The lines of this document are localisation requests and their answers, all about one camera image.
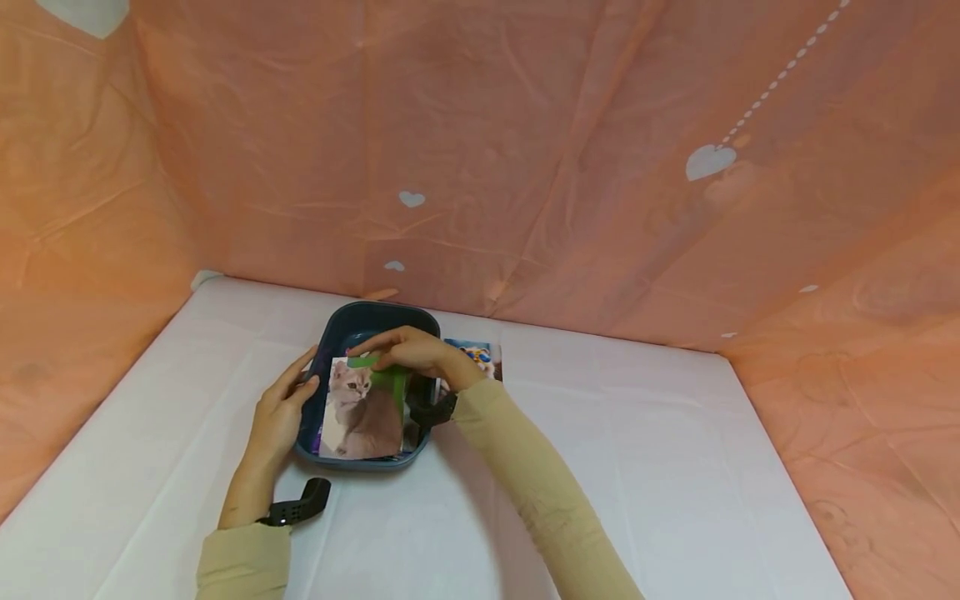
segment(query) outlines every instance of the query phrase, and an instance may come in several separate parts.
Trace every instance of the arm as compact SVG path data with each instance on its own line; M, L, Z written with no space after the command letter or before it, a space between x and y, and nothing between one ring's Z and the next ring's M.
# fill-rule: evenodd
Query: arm
M453 420L510 496L563 600L642 600L564 459L503 384L461 392Z
M403 365L459 392L453 420L510 496L564 600L643 600L564 459L500 382L412 327L374 336L350 355L373 350L385 351L375 369Z
M317 391L300 384L311 348L256 404L250 440L233 473L217 531L207 536L197 568L197 600L281 600L290 571L290 528L257 523L274 500L274 484L300 429L300 408Z

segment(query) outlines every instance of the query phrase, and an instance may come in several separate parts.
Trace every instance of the beige sleeve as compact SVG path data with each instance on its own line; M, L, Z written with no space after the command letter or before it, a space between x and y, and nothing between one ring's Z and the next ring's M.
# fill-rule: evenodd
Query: beige sleeve
M460 393L453 420L514 502L563 600L642 600L564 459L499 381Z
M218 530L204 540L197 600L281 600L289 574L289 527Z

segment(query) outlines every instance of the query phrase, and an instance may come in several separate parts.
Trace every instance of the printed photo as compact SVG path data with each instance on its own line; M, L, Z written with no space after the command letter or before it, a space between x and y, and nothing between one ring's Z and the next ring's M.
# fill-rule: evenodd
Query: printed photo
M376 357L334 358L318 454L362 460L398 454L409 373L374 372Z
M480 371L486 373L488 378L503 381L503 361L500 358L499 344L454 339L444 339L444 341L472 358ZM445 381L441 382L441 388L445 392L449 391Z

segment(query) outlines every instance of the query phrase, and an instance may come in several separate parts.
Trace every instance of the card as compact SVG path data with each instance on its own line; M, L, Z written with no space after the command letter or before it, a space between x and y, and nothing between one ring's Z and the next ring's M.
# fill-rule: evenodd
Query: card
M375 372L374 363L376 356L333 359L318 455L363 460L400 453L410 372Z

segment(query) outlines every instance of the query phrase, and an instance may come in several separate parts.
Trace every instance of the black wristband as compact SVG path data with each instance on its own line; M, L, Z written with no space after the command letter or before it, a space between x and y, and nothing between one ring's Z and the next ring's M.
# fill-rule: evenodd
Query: black wristband
M322 513L329 497L330 482L314 477L306 482L300 500L274 502L270 505L270 513L257 522L271 527L296 525Z
M453 411L457 408L457 395L449 392L437 400L436 404L410 404L410 420L420 426L422 431L429 431L437 425L442 425L453 418Z

